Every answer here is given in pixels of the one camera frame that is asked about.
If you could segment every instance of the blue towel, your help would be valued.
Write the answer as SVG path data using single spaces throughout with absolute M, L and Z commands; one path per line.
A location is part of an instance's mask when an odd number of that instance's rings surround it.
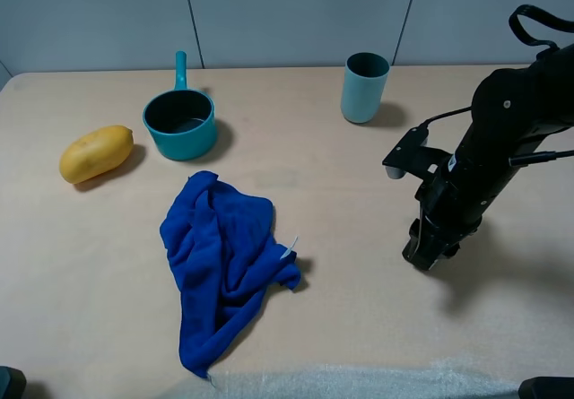
M 273 204 L 197 172 L 160 226 L 181 292 L 179 357 L 206 378 L 208 368 L 259 312 L 267 286 L 293 289 L 296 253 L 275 243 Z

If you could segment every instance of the teal cup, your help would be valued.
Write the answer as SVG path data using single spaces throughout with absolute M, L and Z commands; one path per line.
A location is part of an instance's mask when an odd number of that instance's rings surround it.
M 143 110 L 143 123 L 160 153 L 172 160 L 191 160 L 208 152 L 217 139 L 215 107 L 202 91 L 187 87 L 186 53 L 176 54 L 176 86 Z
M 352 123 L 370 121 L 377 114 L 390 65 L 382 56 L 360 52 L 344 68 L 341 112 Z

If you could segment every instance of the table surface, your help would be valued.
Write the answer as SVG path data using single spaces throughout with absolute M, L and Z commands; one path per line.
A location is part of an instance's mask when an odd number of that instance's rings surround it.
M 212 374 L 320 364 L 448 364 L 512 382 L 572 375 L 574 162 L 516 176 L 458 255 L 428 274 L 401 257 L 418 179 L 381 161 L 409 126 L 469 104 L 494 66 L 394 67 L 365 126 L 339 110 L 341 68 L 190 70 L 220 138 L 199 160 L 162 158 L 142 123 L 173 72 L 22 74 L 0 93 L 0 363 L 57 398 L 159 397 L 201 383 L 178 361 L 179 297 L 159 226 L 188 176 L 218 173 L 271 199 L 278 241 L 307 286 L 274 288 Z M 453 151 L 470 117 L 433 124 Z M 58 173 L 65 147 L 101 126 L 134 154 L 84 186 Z M 543 149 L 567 150 L 574 132 Z

